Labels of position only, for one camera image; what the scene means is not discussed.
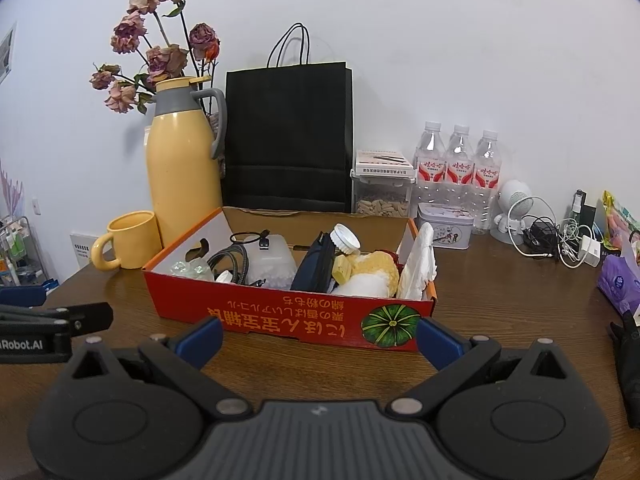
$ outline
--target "orange cardboard box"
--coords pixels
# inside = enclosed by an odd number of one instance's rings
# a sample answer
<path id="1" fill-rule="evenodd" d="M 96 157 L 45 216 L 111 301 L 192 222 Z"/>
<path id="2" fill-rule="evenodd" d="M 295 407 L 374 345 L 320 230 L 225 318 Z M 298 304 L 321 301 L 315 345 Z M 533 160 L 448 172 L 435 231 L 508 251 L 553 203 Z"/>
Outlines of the orange cardboard box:
<path id="1" fill-rule="evenodd" d="M 252 211 L 219 208 L 195 225 L 143 267 L 146 285 L 161 317 L 197 322 L 206 315 L 220 318 L 224 329 L 296 338 L 303 342 L 360 348 L 416 351 L 415 326 L 430 316 L 436 302 L 433 283 L 422 301 L 354 298 L 273 290 L 233 283 L 213 283 L 172 276 L 171 266 L 204 238 L 208 259 L 230 245 L 234 232 L 268 229 L 282 235 L 290 249 L 309 246 L 320 231 L 345 224 L 360 240 L 364 253 L 388 250 L 404 263 L 417 235 L 406 218 L 345 213 Z M 305 251 L 292 251 L 299 264 Z"/>

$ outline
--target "plastic water bottle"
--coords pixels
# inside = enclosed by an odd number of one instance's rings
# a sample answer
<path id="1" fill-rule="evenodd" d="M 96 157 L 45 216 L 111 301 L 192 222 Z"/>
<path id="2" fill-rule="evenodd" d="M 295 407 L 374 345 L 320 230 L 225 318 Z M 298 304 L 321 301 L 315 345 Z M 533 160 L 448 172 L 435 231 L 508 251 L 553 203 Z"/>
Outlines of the plastic water bottle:
<path id="1" fill-rule="evenodd" d="M 414 167 L 418 169 L 416 186 L 420 202 L 436 201 L 440 191 L 439 183 L 444 180 L 445 149 L 440 137 L 440 127 L 440 123 L 424 123 L 424 133 L 415 149 Z"/>
<path id="2" fill-rule="evenodd" d="M 447 203 L 467 206 L 468 188 L 474 176 L 474 154 L 469 145 L 469 127 L 456 124 L 445 154 Z"/>
<path id="3" fill-rule="evenodd" d="M 484 234 L 491 227 L 490 207 L 492 196 L 500 177 L 502 157 L 498 150 L 498 134 L 491 130 L 482 132 L 476 148 L 473 192 L 473 215 L 475 234 Z"/>

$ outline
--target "purple tissue package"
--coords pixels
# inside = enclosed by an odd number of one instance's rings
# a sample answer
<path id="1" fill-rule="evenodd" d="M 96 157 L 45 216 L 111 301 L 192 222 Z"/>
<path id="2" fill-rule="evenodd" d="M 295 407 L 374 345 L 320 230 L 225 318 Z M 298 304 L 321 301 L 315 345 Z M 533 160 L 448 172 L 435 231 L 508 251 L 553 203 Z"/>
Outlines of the purple tissue package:
<path id="1" fill-rule="evenodd" d="M 622 316 L 631 310 L 640 320 L 640 267 L 636 263 L 636 255 L 631 244 L 626 242 L 622 247 L 622 256 L 610 254 L 604 259 L 598 288 L 609 298 Z"/>

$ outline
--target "yellow thermos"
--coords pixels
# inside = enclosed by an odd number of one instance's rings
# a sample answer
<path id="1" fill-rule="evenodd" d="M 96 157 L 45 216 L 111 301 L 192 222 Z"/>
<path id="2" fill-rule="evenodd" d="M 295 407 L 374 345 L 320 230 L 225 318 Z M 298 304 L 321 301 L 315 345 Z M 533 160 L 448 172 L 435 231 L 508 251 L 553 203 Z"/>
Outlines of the yellow thermos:
<path id="1" fill-rule="evenodd" d="M 225 137 L 226 103 L 222 90 L 197 89 L 206 80 L 210 77 L 177 77 L 156 84 L 146 172 L 164 247 L 222 206 L 217 159 Z M 215 140 L 199 101 L 210 96 L 218 103 Z"/>

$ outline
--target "pumpkin illustration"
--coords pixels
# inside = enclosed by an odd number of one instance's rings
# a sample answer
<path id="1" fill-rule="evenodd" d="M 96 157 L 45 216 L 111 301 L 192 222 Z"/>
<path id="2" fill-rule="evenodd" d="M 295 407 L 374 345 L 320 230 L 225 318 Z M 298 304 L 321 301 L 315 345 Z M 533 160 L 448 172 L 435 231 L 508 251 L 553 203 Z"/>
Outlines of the pumpkin illustration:
<path id="1" fill-rule="evenodd" d="M 415 337 L 420 313 L 403 304 L 375 308 L 362 320 L 362 336 L 380 348 L 402 346 Z"/>

